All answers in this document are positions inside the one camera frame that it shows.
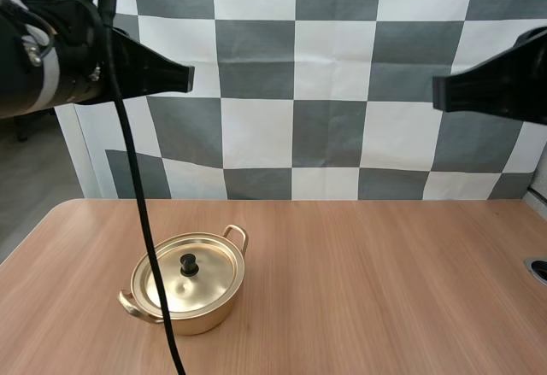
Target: metal pot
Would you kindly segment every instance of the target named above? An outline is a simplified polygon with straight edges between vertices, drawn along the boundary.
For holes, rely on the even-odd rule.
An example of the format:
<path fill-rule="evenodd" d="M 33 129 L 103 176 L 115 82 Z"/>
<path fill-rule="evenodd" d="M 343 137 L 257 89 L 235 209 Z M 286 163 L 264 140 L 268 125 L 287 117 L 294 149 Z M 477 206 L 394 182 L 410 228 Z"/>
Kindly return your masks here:
<path fill-rule="evenodd" d="M 227 239 L 231 230 L 241 234 L 241 250 Z M 208 331 L 232 311 L 245 274 L 247 241 L 243 228 L 228 226 L 222 237 L 191 232 L 157 244 L 156 255 L 175 334 Z M 162 322 L 156 284 L 146 255 L 133 270 L 131 292 L 121 291 L 118 299 L 134 317 L 153 324 Z"/>

